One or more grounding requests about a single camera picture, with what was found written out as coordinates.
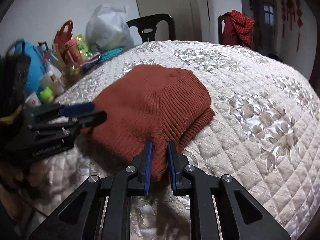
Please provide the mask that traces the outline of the rust red knitted sweater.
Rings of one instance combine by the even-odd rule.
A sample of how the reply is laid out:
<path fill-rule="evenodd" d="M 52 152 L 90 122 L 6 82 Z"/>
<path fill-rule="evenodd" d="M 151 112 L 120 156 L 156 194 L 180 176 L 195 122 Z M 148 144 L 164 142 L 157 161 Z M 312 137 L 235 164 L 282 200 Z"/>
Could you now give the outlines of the rust red knitted sweater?
<path fill-rule="evenodd" d="M 107 120 L 83 131 L 97 147 L 124 163 L 153 144 L 151 180 L 160 181 L 167 169 L 165 152 L 173 141 L 185 146 L 214 117 L 210 95 L 191 70 L 140 64 L 107 86 L 94 100 Z"/>

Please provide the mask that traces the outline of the floral paper cup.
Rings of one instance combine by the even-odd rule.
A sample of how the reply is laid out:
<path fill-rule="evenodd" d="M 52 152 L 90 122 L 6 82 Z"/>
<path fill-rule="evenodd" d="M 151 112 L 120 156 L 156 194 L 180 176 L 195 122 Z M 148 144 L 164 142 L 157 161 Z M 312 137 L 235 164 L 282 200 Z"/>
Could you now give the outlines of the floral paper cup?
<path fill-rule="evenodd" d="M 31 93 L 25 100 L 25 104 L 29 107 L 38 107 L 41 102 L 35 92 Z"/>

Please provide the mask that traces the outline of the green frog bottle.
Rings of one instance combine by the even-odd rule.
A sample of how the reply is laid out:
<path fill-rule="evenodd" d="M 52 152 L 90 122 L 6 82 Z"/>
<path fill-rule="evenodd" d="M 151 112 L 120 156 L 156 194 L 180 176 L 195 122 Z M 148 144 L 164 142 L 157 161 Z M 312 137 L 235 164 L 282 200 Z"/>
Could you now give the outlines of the green frog bottle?
<path fill-rule="evenodd" d="M 53 91 L 49 87 L 46 87 L 43 91 L 40 92 L 40 98 L 44 104 L 50 104 L 54 101 L 55 97 Z"/>

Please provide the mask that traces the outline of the glass jar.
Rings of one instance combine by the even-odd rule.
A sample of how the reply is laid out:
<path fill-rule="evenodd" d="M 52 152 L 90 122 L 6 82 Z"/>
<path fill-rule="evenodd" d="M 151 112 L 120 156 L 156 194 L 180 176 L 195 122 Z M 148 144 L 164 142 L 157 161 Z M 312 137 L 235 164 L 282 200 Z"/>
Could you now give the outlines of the glass jar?
<path fill-rule="evenodd" d="M 83 77 L 81 66 L 76 62 L 71 62 L 63 68 L 65 85 L 71 87 Z"/>

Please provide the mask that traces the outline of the blue bag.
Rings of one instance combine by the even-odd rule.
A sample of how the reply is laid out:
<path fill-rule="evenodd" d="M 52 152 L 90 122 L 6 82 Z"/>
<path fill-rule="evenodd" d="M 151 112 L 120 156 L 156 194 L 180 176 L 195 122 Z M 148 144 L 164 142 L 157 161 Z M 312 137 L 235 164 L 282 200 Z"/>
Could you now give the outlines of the blue bag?
<path fill-rule="evenodd" d="M 29 42 L 25 42 L 24 39 L 16 40 L 12 46 L 7 49 L 7 52 L 9 52 L 11 48 L 14 48 L 15 54 L 25 54 L 30 58 L 24 93 L 26 96 L 36 93 L 39 97 L 40 92 L 43 90 L 40 79 L 46 74 L 43 56 L 39 48 Z"/>

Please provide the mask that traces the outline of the green drink carton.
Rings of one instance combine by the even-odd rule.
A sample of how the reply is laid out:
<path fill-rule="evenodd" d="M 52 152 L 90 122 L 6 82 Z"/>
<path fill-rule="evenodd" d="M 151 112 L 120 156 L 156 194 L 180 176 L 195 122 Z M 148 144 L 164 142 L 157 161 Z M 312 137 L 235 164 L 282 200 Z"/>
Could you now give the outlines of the green drink carton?
<path fill-rule="evenodd" d="M 92 52 L 89 49 L 89 47 L 85 41 L 85 38 L 82 34 L 76 35 L 75 38 L 77 41 L 78 50 L 80 52 L 82 60 L 86 61 L 88 58 L 90 58 L 92 56 Z"/>

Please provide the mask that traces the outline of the teal comb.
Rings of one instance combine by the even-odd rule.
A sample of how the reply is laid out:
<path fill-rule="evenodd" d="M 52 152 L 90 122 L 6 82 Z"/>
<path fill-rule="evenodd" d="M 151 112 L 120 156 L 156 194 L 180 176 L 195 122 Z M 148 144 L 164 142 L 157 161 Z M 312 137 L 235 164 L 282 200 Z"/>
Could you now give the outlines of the teal comb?
<path fill-rule="evenodd" d="M 123 52 L 124 52 L 123 48 L 114 48 L 114 49 L 108 50 L 108 51 L 100 54 L 100 59 L 98 62 L 102 63 L 102 62 L 111 60 L 112 58 L 120 55 Z"/>

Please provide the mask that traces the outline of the pink bottle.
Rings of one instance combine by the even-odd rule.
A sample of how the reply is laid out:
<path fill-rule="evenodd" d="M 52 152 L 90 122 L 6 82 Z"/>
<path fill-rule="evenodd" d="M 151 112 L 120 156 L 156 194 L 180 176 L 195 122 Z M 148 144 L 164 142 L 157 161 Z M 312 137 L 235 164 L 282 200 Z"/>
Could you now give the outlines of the pink bottle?
<path fill-rule="evenodd" d="M 84 62 L 78 48 L 77 40 L 75 38 L 72 38 L 65 43 L 65 49 L 68 62 L 78 64 L 82 64 Z"/>

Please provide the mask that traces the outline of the red gift bag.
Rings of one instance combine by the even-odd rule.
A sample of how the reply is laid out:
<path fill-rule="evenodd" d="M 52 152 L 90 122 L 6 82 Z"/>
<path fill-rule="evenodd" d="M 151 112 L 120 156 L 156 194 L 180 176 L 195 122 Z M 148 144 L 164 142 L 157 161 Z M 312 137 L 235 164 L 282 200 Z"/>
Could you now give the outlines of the red gift bag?
<path fill-rule="evenodd" d="M 68 20 L 57 31 L 54 37 L 53 45 L 54 45 L 54 48 L 57 51 L 59 51 L 60 54 L 62 54 L 65 50 L 65 43 L 72 38 L 72 30 L 73 30 L 73 21 Z"/>

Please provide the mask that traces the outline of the white plastic bag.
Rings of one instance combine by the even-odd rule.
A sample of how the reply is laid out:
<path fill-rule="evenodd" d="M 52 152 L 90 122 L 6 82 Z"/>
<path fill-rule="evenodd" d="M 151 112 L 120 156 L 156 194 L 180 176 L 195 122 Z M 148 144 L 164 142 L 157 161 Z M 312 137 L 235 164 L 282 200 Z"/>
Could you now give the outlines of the white plastic bag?
<path fill-rule="evenodd" d="M 126 17 L 127 7 L 98 6 L 86 25 L 85 41 L 90 50 L 104 53 L 115 48 L 132 48 L 134 40 Z"/>

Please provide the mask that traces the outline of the black chair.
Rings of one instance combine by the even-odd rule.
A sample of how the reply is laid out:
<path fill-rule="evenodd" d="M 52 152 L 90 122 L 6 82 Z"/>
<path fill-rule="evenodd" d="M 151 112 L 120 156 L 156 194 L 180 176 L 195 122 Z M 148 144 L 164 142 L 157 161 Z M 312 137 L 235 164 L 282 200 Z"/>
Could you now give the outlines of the black chair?
<path fill-rule="evenodd" d="M 138 29 L 138 33 L 143 43 L 151 42 L 155 41 L 157 24 L 159 24 L 161 21 L 165 21 L 168 25 L 169 40 L 176 40 L 175 22 L 174 19 L 168 14 L 154 14 L 136 18 L 127 21 L 127 26 L 129 28 L 136 27 Z"/>

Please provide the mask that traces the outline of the red garment on chair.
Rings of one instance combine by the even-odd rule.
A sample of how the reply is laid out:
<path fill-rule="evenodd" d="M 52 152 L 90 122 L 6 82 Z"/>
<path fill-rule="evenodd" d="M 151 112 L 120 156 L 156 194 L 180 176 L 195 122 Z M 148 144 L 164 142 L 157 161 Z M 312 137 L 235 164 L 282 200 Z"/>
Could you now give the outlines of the red garment on chair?
<path fill-rule="evenodd" d="M 236 10 L 225 13 L 225 16 L 222 44 L 252 48 L 255 21 Z"/>

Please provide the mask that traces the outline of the red wall decoration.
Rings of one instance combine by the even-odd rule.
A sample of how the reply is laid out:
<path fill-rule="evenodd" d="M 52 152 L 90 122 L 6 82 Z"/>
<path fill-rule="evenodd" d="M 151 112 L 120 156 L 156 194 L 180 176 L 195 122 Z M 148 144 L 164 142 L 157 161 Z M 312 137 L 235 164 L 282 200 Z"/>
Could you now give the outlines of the red wall decoration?
<path fill-rule="evenodd" d="M 289 28 L 292 31 L 293 23 L 296 23 L 298 26 L 297 34 L 297 47 L 296 53 L 299 52 L 300 48 L 300 33 L 301 27 L 303 26 L 302 16 L 303 12 L 300 8 L 300 0 L 280 0 L 281 8 L 281 37 L 285 36 L 285 26 L 286 22 L 289 22 Z"/>

